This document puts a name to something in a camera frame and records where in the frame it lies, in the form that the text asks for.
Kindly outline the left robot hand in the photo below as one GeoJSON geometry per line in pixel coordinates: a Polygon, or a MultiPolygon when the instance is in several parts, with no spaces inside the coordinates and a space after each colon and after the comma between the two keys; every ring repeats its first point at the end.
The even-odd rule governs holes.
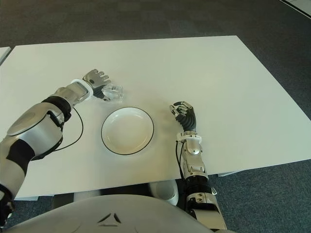
{"type": "Polygon", "coordinates": [[[93,90],[93,96],[104,101],[109,101],[109,97],[107,97],[103,93],[103,88],[107,85],[111,84],[111,80],[108,75],[105,75],[103,71],[98,71],[97,69],[93,69],[88,72],[83,80],[87,82],[93,90]]]}

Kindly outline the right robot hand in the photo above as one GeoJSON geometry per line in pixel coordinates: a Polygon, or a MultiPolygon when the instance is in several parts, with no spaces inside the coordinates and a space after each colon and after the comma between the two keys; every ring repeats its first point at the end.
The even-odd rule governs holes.
{"type": "Polygon", "coordinates": [[[186,101],[178,101],[169,106],[170,112],[176,121],[182,126],[183,130],[196,131],[196,116],[194,108],[186,101]]]}

